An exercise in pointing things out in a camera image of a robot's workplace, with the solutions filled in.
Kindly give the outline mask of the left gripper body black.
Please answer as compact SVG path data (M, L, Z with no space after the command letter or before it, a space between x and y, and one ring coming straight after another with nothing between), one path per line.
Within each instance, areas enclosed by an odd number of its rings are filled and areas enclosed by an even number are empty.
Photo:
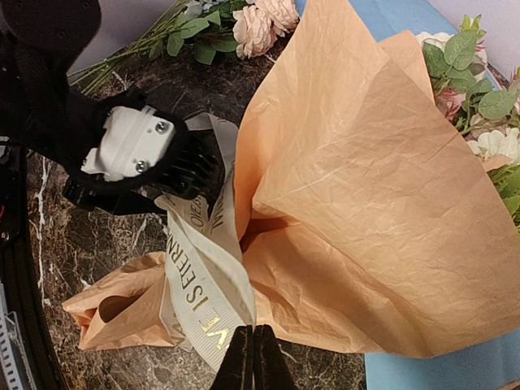
M104 210L111 215L165 215L167 212L138 193L128 192L122 195L104 195L88 190L74 180L68 179L63 188L63 196L74 206L83 210Z

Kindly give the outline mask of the green leafy fake flower bunch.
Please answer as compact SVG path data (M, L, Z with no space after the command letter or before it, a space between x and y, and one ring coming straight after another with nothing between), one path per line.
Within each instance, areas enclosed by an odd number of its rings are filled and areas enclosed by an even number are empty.
M480 159L519 231L519 129L484 132L466 144Z

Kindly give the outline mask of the pink rose fake flower stem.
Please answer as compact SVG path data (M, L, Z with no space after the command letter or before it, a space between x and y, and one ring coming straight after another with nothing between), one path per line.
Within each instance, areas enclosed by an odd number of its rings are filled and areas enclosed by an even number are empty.
M449 122L453 122L465 100L466 95L464 93L459 93L456 89L446 88L436 94L435 106Z

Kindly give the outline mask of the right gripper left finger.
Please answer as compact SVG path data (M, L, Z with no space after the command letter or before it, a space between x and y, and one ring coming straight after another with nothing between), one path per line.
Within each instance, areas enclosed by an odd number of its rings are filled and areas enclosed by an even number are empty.
M254 328L238 327L210 390L252 390L253 368Z

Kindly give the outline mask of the beige pink wrapping paper sheet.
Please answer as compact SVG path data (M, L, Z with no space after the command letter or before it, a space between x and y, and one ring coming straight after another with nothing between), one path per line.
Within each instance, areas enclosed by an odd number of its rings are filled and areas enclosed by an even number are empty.
M310 1L240 125L215 204L162 195L163 252L63 303L83 350L190 343L218 367L239 326L340 353L431 358L519 327L519 235L433 103L414 36L377 42Z

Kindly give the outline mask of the white rose fake flower stem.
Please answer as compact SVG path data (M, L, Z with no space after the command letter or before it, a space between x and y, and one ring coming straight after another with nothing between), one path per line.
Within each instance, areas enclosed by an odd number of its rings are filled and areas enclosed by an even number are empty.
M434 100L446 88L466 95L457 117L450 122L464 137L519 128L519 74L506 87L494 85L484 45L487 32L480 28L481 19L481 15L465 15L454 34L421 32L416 36Z

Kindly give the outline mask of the white printed ribbon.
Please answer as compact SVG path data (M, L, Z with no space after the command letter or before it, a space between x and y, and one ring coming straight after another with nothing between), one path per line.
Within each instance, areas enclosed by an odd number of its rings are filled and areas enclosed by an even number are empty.
M237 327L256 323L254 292L243 266L236 233L235 157L238 127L209 113L188 120L198 134L216 138L223 164L214 205L205 196L192 201L162 195L156 205L167 212L165 272L178 323L201 358L217 371Z

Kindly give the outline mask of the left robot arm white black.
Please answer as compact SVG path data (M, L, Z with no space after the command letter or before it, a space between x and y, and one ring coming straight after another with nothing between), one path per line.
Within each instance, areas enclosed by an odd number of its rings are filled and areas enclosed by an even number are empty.
M61 165L69 175L63 194L76 206L113 215L157 214L158 207L136 192L156 172L107 182L81 169L101 144L108 119L123 108L145 107L137 89L100 102L70 90L67 73L100 28L99 3L3 1L1 15L2 132Z

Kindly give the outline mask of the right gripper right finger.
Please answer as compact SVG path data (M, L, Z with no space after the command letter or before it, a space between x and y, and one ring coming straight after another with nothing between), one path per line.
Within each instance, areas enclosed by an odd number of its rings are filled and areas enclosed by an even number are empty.
M296 390L273 329L256 326L253 333L253 377L258 390Z

